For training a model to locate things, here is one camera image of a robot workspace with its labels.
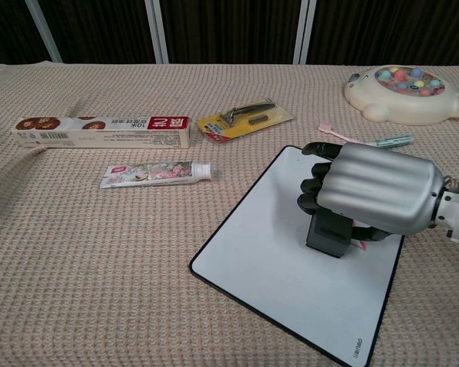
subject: toothpaste tube cap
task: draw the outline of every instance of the toothpaste tube cap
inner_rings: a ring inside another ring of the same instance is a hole
[[[211,163],[196,163],[193,165],[194,177],[197,180],[212,180],[213,170]]]

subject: dark curtain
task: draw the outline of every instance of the dark curtain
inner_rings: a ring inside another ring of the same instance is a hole
[[[171,63],[292,63],[301,0],[162,0]]]
[[[318,0],[308,63],[459,65],[459,0]]]
[[[0,0],[0,63],[50,60],[24,0]]]
[[[39,0],[64,63],[154,63],[144,0]]]

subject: whiteboard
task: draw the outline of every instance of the whiteboard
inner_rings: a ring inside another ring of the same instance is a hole
[[[369,365],[400,235],[342,258],[306,246],[311,216],[300,185],[325,162],[282,149],[190,262],[191,271],[243,306],[343,365]]]

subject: silver robotic hand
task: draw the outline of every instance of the silver robotic hand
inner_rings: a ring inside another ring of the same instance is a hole
[[[298,205],[313,216],[333,213],[369,226],[353,227],[350,238],[379,241],[442,226],[459,242],[459,183],[433,162],[356,143],[314,142],[302,153],[330,162],[312,167]]]

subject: table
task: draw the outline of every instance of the table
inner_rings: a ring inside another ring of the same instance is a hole
[[[459,67],[428,67],[459,89]],[[322,120],[459,179],[459,119],[429,127],[364,120],[342,97],[366,67],[66,65],[0,68],[0,365],[335,365],[190,274],[188,264],[285,145],[340,141]],[[296,119],[187,150],[27,149],[19,117],[189,115],[271,97]],[[106,166],[212,161],[213,181],[99,189]],[[406,238],[372,365],[459,365],[459,244]]]

